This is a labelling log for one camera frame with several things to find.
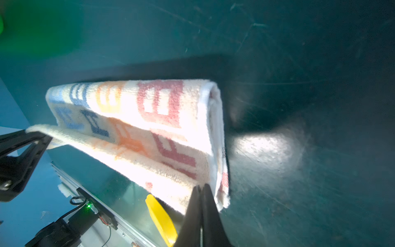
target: folded towel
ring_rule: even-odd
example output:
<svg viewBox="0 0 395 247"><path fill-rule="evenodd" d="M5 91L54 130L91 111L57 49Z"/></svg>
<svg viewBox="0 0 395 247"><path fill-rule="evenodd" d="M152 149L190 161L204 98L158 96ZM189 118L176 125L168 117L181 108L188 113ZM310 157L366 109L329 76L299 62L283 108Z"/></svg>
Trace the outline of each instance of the folded towel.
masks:
<svg viewBox="0 0 395 247"><path fill-rule="evenodd" d="M181 213L208 183L218 210L229 205L222 101L208 80L107 81L52 87L52 136L144 187Z"/></svg>

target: towel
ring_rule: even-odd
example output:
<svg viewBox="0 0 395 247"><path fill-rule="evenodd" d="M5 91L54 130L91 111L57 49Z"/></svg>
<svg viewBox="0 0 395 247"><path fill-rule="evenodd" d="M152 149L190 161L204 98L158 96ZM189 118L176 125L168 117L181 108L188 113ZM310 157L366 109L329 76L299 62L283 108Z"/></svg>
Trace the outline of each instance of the towel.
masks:
<svg viewBox="0 0 395 247"><path fill-rule="evenodd" d="M107 81L52 87L53 137L106 164L185 214L193 187L208 183L229 205L220 91L209 80Z"/></svg>

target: yellow plastic piece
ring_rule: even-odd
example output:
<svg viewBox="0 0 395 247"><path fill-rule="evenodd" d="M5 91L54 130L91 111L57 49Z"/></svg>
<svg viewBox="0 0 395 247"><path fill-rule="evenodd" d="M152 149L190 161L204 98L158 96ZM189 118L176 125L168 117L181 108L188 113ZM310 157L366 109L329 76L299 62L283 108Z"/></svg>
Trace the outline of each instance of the yellow plastic piece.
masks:
<svg viewBox="0 0 395 247"><path fill-rule="evenodd" d="M163 240L165 240L168 247L173 247L178 234L169 215L153 195L149 194L145 199L145 203L147 204L149 214L156 228L159 230L160 235L162 235Z"/></svg>

